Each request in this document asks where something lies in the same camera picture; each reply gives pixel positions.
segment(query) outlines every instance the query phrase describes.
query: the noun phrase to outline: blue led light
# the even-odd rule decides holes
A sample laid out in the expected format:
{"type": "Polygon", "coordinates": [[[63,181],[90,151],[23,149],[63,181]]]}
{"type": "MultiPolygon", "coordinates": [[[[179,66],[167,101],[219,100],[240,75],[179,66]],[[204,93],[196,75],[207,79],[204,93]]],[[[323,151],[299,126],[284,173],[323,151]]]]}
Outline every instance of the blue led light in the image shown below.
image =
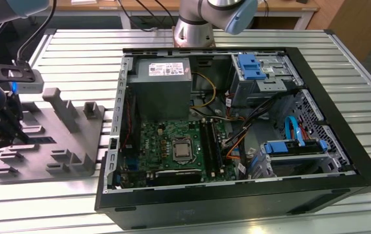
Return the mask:
{"type": "Polygon", "coordinates": [[[12,92],[16,93],[18,91],[18,83],[12,82],[12,92]]]}

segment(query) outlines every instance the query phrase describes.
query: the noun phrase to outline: open computer tower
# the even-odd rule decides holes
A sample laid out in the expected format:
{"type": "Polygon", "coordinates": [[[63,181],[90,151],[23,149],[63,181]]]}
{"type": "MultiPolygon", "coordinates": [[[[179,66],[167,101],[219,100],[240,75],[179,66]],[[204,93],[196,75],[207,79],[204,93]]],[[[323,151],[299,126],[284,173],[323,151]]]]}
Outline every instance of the open computer tower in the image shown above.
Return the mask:
{"type": "Polygon", "coordinates": [[[126,230],[313,213],[371,158],[297,48],[126,49],[96,211],[126,230]]]}

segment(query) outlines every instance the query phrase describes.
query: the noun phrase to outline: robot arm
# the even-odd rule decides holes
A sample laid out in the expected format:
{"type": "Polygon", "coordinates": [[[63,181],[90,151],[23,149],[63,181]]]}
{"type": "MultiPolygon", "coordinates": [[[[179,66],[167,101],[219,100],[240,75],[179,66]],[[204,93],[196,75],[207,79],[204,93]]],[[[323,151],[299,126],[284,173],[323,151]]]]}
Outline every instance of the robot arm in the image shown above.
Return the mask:
{"type": "MultiPolygon", "coordinates": [[[[0,23],[26,18],[48,6],[50,0],[0,0],[0,23]]],[[[28,90],[39,88],[39,83],[35,84],[38,81],[42,81],[40,73],[31,69],[23,59],[18,59],[14,66],[0,64],[0,148],[12,144],[30,144],[36,140],[23,132],[20,120],[24,113],[18,90],[22,87],[30,88],[28,90]]]]}
{"type": "Polygon", "coordinates": [[[0,0],[0,23],[28,18],[48,6],[50,0],[0,0]]]}
{"type": "Polygon", "coordinates": [[[258,11],[258,0],[183,0],[175,28],[180,47],[210,47],[214,43],[212,24],[230,34],[247,28],[258,11]]]}

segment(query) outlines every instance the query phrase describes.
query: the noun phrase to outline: metal slotted tabletop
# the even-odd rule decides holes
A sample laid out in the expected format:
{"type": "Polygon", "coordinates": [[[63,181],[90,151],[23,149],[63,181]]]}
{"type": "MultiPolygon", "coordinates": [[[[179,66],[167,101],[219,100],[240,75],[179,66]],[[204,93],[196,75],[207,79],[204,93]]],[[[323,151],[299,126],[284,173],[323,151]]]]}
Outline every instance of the metal slotted tabletop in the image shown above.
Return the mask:
{"type": "MultiPolygon", "coordinates": [[[[216,46],[298,47],[371,156],[371,75],[334,35],[323,31],[255,30],[238,36],[215,31],[216,46]]],[[[60,88],[75,106],[104,105],[106,123],[99,147],[104,156],[123,48],[172,47],[172,32],[139,30],[58,30],[44,35],[31,60],[47,87],[60,88]]],[[[42,95],[23,101],[47,106],[42,95]]],[[[0,185],[0,232],[107,233],[120,231],[95,212],[99,169],[90,178],[71,181],[0,185]]],[[[353,233],[371,231],[371,193],[341,201],[305,216],[146,230],[147,233],[353,233]]]]}

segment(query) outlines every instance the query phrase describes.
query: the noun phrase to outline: ram slot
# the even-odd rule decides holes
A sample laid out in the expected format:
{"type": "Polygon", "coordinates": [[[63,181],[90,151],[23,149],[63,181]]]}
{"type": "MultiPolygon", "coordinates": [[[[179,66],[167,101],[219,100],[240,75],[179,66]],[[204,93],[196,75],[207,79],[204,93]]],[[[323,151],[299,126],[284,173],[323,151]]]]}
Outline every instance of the ram slot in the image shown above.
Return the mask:
{"type": "Polygon", "coordinates": [[[223,159],[222,159],[220,142],[219,142],[218,133],[216,133],[218,130],[216,130],[215,124],[214,123],[210,123],[210,124],[211,124],[211,131],[212,131],[212,137],[214,137],[212,144],[214,144],[215,151],[216,151],[216,154],[214,156],[214,158],[215,158],[214,163],[216,164],[218,171],[223,172],[224,170],[220,170],[223,168],[223,159]]]}
{"type": "Polygon", "coordinates": [[[210,146],[210,134],[208,134],[208,125],[206,122],[199,122],[199,132],[200,132],[200,144],[203,147],[203,154],[204,154],[204,166],[206,166],[206,172],[207,176],[211,177],[212,174],[215,175],[215,170],[212,166],[212,156],[214,151],[210,146]]]}
{"type": "Polygon", "coordinates": [[[215,139],[212,123],[200,122],[199,128],[200,128],[200,138],[202,138],[207,176],[215,177],[216,172],[220,171],[220,168],[218,163],[218,149],[216,149],[216,141],[215,141],[216,139],[215,139]]]}

